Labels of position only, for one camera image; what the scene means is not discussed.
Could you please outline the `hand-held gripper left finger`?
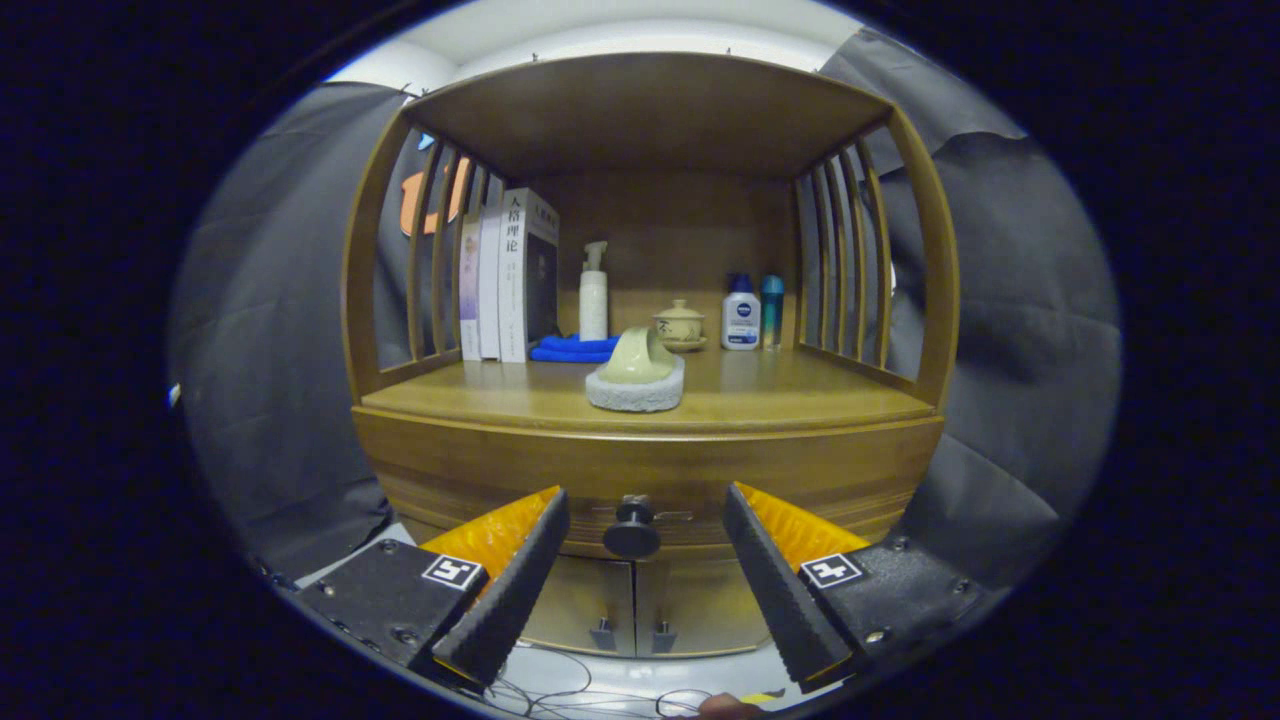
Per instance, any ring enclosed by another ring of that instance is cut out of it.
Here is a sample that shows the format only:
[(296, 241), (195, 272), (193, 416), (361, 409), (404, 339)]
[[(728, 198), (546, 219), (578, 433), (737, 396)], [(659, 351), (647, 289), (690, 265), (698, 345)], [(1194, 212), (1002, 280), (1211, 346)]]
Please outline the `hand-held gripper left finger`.
[(522, 635), (568, 528), (567, 493), (547, 487), (422, 544), (372, 543), (300, 600), (412, 673), (484, 691)]

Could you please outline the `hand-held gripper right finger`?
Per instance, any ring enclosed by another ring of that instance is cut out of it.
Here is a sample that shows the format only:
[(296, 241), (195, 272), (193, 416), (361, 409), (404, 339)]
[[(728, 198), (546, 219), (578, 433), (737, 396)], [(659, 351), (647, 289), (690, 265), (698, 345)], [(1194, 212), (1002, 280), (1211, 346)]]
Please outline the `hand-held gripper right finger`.
[(869, 541), (742, 482), (727, 487), (722, 523), (788, 678), (806, 693), (900, 673), (1006, 596), (913, 536)]

